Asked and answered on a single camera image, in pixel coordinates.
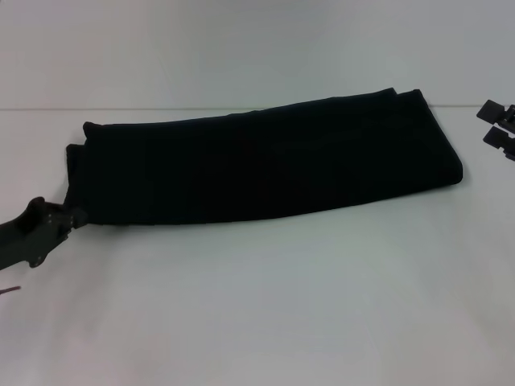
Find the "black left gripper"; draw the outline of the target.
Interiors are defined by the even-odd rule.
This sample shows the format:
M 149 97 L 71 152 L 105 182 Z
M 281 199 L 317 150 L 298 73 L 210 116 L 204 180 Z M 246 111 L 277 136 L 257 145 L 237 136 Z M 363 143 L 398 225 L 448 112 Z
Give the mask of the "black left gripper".
M 1 269 L 20 262 L 38 267 L 70 232 L 85 226 L 87 214 L 78 207 L 46 202 L 37 197 L 24 212 L 1 224 Z

